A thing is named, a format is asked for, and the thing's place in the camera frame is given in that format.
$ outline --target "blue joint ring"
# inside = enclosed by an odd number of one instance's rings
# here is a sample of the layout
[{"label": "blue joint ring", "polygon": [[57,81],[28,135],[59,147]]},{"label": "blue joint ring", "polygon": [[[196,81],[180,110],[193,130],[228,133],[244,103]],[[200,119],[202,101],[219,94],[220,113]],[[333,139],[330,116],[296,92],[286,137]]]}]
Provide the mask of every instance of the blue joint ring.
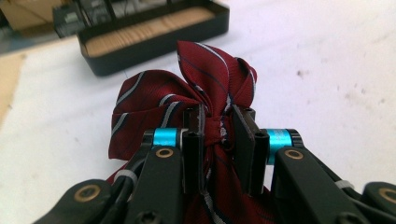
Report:
[{"label": "blue joint ring", "polygon": [[270,157],[268,158],[268,165],[274,165],[275,154],[282,147],[292,147],[291,136],[286,129],[267,129],[270,135]]},{"label": "blue joint ring", "polygon": [[157,128],[154,131],[152,148],[155,147],[176,147],[177,129],[176,128]]}]

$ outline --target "white stripe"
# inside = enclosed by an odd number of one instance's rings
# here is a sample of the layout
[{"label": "white stripe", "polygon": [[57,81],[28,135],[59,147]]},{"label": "white stripe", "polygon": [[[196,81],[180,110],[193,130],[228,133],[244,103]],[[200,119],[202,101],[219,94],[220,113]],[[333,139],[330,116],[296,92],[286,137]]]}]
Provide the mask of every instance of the white stripe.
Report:
[{"label": "white stripe", "polygon": [[169,105],[168,109],[166,110],[165,116],[163,117],[163,123],[161,124],[162,128],[165,128],[168,124],[169,116],[171,115],[172,111],[174,110],[175,106],[180,102],[173,102]]},{"label": "white stripe", "polygon": [[219,54],[217,54],[213,49],[209,48],[209,47],[206,46],[206,45],[203,45],[203,44],[201,44],[201,43],[195,43],[195,44],[201,46],[201,47],[204,48],[204,49],[209,50],[211,53],[213,53],[213,54],[216,55],[218,58],[220,58],[220,59],[223,61],[225,67],[227,68],[227,75],[230,74],[230,72],[228,71],[227,63],[225,62],[225,60],[224,60]]},{"label": "white stripe", "polygon": [[111,136],[113,136],[113,134],[119,129],[119,127],[121,126],[121,124],[123,123],[123,121],[125,120],[125,117],[128,115],[128,113],[123,113],[119,119],[119,121],[117,121],[116,126],[114,126],[113,131],[111,132]]},{"label": "white stripe", "polygon": [[220,128],[220,136],[224,137],[225,135],[227,135],[227,130],[223,127]]},{"label": "white stripe", "polygon": [[212,215],[212,219],[216,224],[225,224],[225,222],[219,217],[218,214],[215,213],[213,210],[213,200],[212,197],[210,197],[209,193],[206,193],[204,195],[204,199],[206,202],[206,206],[210,211],[210,214]]},{"label": "white stripe", "polygon": [[338,180],[334,182],[335,186],[337,186],[339,189],[345,189],[345,188],[352,188],[354,189],[355,187],[347,180]]},{"label": "white stripe", "polygon": [[131,89],[129,89],[127,92],[125,92],[125,93],[120,97],[120,99],[117,101],[116,105],[118,105],[120,102],[122,102],[125,98],[127,98],[127,97],[134,91],[134,89],[136,89],[137,85],[138,85],[139,82],[140,82],[140,79],[142,78],[142,76],[143,76],[144,74],[145,74],[145,72],[141,72],[141,73],[139,74],[139,78],[137,79],[136,83],[132,86]]},{"label": "white stripe", "polygon": [[137,175],[131,171],[131,170],[119,170],[116,173],[116,176],[114,177],[114,181],[116,182],[117,178],[119,178],[120,176],[126,176],[132,179],[132,182],[134,183],[134,188],[136,187],[136,183],[137,183]]},{"label": "white stripe", "polygon": [[165,103],[165,101],[166,101],[167,99],[169,99],[170,97],[172,97],[172,96],[174,96],[174,94],[167,94],[167,95],[165,95],[165,96],[161,99],[161,101],[160,101],[160,106],[163,105],[163,104]]}]

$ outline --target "fabric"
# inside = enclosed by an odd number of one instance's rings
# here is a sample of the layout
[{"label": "fabric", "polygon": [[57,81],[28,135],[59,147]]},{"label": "fabric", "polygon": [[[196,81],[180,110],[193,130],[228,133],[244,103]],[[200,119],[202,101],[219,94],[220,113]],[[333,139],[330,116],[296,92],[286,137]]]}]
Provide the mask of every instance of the fabric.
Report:
[{"label": "fabric", "polygon": [[178,42],[176,75],[150,70],[127,79],[112,117],[109,157],[129,160],[145,130],[182,127],[186,108],[205,105],[205,195],[186,195],[184,223],[274,223],[268,191],[242,193],[233,167],[232,105],[249,107],[256,71],[247,62],[200,43]]}]

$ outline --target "white surface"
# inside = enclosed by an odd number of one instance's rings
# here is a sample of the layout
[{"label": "white surface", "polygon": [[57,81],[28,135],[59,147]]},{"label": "white surface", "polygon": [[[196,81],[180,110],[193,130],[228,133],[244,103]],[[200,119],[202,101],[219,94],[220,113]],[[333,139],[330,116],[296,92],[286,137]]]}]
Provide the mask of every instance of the white surface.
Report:
[{"label": "white surface", "polygon": [[[396,2],[222,2],[230,31],[205,43],[257,70],[259,126],[297,129],[358,191],[395,184]],[[107,158],[112,109],[125,78],[154,68],[180,73],[171,53],[95,77],[77,40],[27,55],[0,131],[0,223],[31,223],[123,164]]]}]

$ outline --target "black box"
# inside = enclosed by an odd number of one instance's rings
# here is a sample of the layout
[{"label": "black box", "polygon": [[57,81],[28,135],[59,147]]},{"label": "black box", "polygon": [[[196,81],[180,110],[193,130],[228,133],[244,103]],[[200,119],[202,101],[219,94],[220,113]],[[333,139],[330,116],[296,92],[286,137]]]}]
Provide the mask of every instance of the black box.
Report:
[{"label": "black box", "polygon": [[230,10],[208,0],[180,1],[87,28],[81,53],[107,76],[176,50],[178,40],[203,41],[228,31]]},{"label": "black box", "polygon": [[54,7],[52,17],[54,30],[60,38],[75,35],[85,29],[85,23],[76,3]]}]

